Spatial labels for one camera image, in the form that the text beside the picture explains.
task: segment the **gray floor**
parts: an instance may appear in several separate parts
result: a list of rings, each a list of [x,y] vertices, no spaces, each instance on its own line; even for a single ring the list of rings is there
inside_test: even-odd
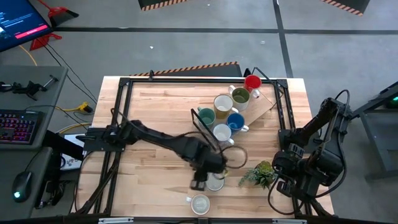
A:
[[[81,14],[65,26],[277,28],[272,0],[193,0],[147,12],[140,11],[137,1],[130,0],[47,2]],[[42,6],[34,4],[46,14]],[[398,29],[396,0],[371,1],[363,17],[319,0],[279,0],[279,4],[285,29]],[[257,66],[270,77],[286,77],[278,34],[57,34],[62,35],[63,40],[52,41],[51,45],[95,95],[99,93],[104,75],[128,75],[216,62],[238,61],[242,68]],[[344,88],[351,91],[351,107],[356,109],[397,81],[398,35],[286,35],[286,39],[294,77],[305,79],[313,114],[317,113],[324,98],[334,97]],[[32,55],[39,65],[57,65],[45,49],[35,50]],[[32,65],[32,62],[16,47],[0,54],[0,64]],[[71,108],[86,100],[85,95],[66,82],[58,105]],[[69,124],[73,124],[71,119],[55,113],[50,129],[56,131]],[[331,195],[335,213],[343,218],[398,222],[397,179],[366,182],[364,175],[380,169],[374,159],[376,155],[369,148],[358,119],[350,124],[348,133],[343,144],[348,176]],[[65,202],[65,205],[68,210],[70,204]]]

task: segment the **wooden table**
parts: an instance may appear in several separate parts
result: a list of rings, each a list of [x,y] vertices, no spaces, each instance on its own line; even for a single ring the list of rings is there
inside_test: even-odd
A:
[[[104,77],[93,126],[105,127],[111,123],[110,108],[114,106],[120,77]],[[295,124],[305,125],[311,120],[310,105],[303,79],[287,79]],[[147,127],[171,135],[194,130],[189,110],[197,106],[211,106],[214,93],[212,88],[220,84],[153,84],[135,83],[129,109],[130,119],[139,119]],[[198,97],[197,88],[206,94]],[[263,85],[261,92],[272,104],[275,103],[272,85]],[[245,185],[238,187],[240,178],[248,168],[265,160],[271,162],[279,150],[277,132],[279,119],[277,107],[266,112],[250,126],[248,133],[234,137],[236,144],[244,147],[249,154],[247,164],[242,169],[231,170],[224,187],[217,192],[203,192],[211,201],[210,211],[206,217],[223,218],[276,218],[287,217],[273,211],[267,203],[267,190]],[[78,186],[78,208],[93,193],[100,179],[103,152],[94,152],[85,161]],[[138,141],[128,146],[122,153],[118,180],[113,201],[112,216],[129,217],[197,217],[187,202],[201,192],[189,189],[193,171],[174,152],[154,144]],[[319,193],[326,191],[320,187]],[[104,192],[101,211],[104,209],[108,190]],[[271,202],[284,212],[292,211],[292,199],[287,198],[276,189],[272,192]],[[330,196],[318,201],[326,211],[333,213]]]

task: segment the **keyboard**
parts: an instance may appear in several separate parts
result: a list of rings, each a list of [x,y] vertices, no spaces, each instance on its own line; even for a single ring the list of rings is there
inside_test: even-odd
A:
[[[32,144],[43,112],[0,110],[0,144]]]

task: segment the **gray table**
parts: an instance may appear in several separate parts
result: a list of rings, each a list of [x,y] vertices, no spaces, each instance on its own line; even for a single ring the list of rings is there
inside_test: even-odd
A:
[[[13,93],[0,93],[0,108],[9,110],[24,110],[28,106],[34,105],[53,105],[55,106],[65,81],[67,69],[63,67],[30,67],[30,66],[0,66],[0,81],[5,83],[18,82],[23,86],[28,81],[44,85],[49,79],[49,75],[59,79],[59,82],[49,86],[47,92],[38,92],[35,96],[37,101],[30,99],[26,95],[16,95]],[[12,146],[0,144],[0,220],[14,220],[30,218],[40,186],[42,184],[47,165],[52,153],[49,147],[41,148],[46,130],[49,126],[53,107],[36,107],[31,110],[42,111],[45,116],[40,124],[33,145]],[[29,171],[33,173],[32,193],[28,200],[23,203],[16,203],[12,199],[11,187],[15,176],[24,171],[26,165],[41,149],[39,155],[29,166]]]

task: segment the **computer screen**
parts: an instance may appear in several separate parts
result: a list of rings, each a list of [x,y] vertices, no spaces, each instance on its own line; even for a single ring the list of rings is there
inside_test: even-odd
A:
[[[51,32],[28,0],[0,0],[0,52]]]

